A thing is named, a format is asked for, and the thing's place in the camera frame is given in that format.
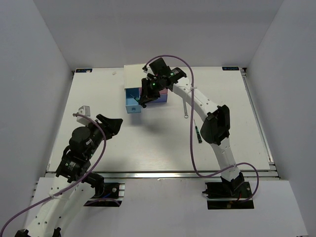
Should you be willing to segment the light blue small drawer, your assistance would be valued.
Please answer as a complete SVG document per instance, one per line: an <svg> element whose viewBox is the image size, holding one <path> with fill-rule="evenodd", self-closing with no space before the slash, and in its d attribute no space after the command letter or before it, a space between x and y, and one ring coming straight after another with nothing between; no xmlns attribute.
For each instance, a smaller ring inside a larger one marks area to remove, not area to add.
<svg viewBox="0 0 316 237"><path fill-rule="evenodd" d="M135 101L131 95L140 98L139 88L125 89L125 108L128 114L140 113L141 106Z"/></svg>

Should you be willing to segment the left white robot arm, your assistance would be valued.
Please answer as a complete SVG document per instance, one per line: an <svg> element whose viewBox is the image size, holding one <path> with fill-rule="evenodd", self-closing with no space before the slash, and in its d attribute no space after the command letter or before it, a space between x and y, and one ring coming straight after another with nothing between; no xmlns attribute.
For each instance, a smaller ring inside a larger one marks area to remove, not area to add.
<svg viewBox="0 0 316 237"><path fill-rule="evenodd" d="M104 177L91 171L94 166L90 159L100 144L106 145L119 133L123 120L101 114L96 120L79 113L75 117L82 125L72 132L63 150L48 197L39 203L40 209L31 223L16 232L17 237L60 237L84 206L104 202L121 204Z"/></svg>

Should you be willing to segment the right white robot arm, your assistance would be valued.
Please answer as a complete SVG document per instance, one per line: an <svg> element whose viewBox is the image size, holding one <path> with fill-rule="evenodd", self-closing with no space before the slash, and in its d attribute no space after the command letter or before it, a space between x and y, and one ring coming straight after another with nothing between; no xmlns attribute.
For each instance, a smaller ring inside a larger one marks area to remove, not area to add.
<svg viewBox="0 0 316 237"><path fill-rule="evenodd" d="M198 114L203 122L200 135L212 147L220 167L223 192L229 197L236 196L241 191L244 176L230 146L230 109L212 102L195 87L193 75L187 77L178 67L171 69L163 58L156 56L142 68L146 77L141 80L138 104L145 108L160 97L162 90L168 89L190 105L190 126L194 126L194 114Z"/></svg>

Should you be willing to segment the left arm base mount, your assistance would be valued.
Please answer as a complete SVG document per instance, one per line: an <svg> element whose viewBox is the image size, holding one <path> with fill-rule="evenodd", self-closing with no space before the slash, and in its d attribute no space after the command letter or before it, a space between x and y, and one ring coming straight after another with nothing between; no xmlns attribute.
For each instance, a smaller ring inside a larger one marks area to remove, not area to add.
<svg viewBox="0 0 316 237"><path fill-rule="evenodd" d="M105 182L96 194L88 200L86 207L120 207L125 191L125 183L110 181Z"/></svg>

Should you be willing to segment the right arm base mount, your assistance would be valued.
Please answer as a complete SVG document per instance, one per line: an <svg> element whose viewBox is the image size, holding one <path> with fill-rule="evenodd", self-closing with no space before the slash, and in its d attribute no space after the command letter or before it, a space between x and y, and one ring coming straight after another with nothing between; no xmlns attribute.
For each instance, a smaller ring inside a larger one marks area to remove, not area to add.
<svg viewBox="0 0 316 237"><path fill-rule="evenodd" d="M208 210L254 209L249 182L244 182L234 193L221 182L208 182L202 195L207 200Z"/></svg>

